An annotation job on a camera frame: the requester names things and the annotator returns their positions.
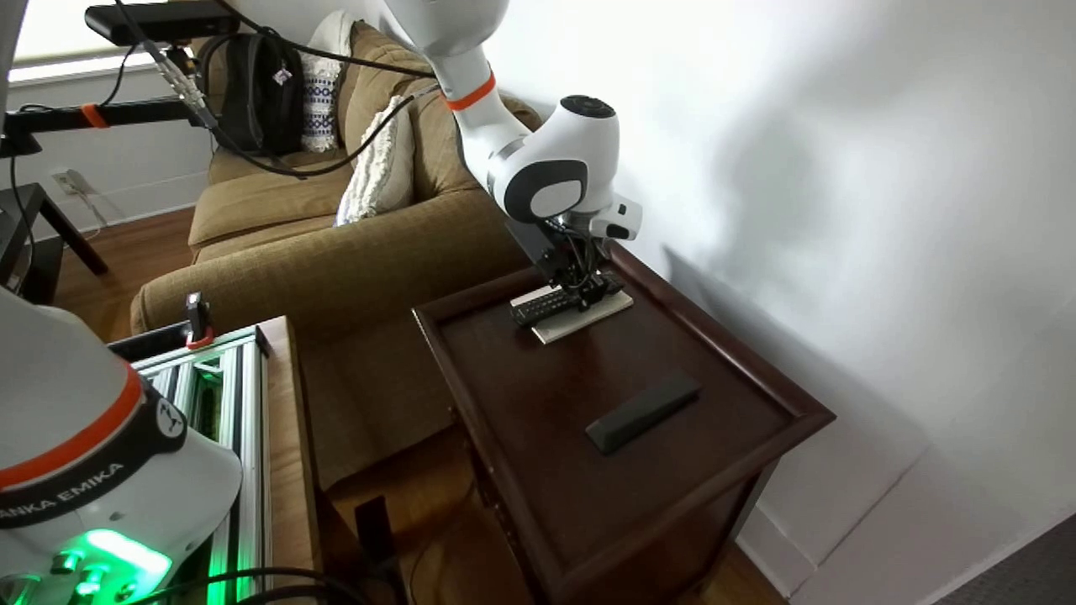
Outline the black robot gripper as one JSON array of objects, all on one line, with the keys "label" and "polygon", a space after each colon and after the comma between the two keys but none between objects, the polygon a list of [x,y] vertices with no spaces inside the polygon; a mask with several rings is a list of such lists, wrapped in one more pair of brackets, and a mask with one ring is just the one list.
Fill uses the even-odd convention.
[{"label": "black robot gripper", "polygon": [[568,308],[578,308],[578,311],[600,304],[612,292],[600,243],[589,235],[578,235],[565,222],[537,226],[537,269],[548,285],[559,285],[562,292],[572,297]]}]

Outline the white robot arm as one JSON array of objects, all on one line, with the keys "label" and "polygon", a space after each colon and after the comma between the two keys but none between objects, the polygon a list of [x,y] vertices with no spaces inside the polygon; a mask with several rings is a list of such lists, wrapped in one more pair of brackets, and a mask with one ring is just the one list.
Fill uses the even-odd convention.
[{"label": "white robot arm", "polygon": [[[379,0],[378,25],[434,70],[465,163],[493,205],[534,226],[548,285],[519,304],[537,328],[583,328],[620,304],[600,248],[640,232],[612,190],[620,118],[589,95],[528,126],[501,101],[484,41],[507,0]],[[0,292],[5,605],[138,600],[221,527],[243,458],[204,436],[77,317]]]}]

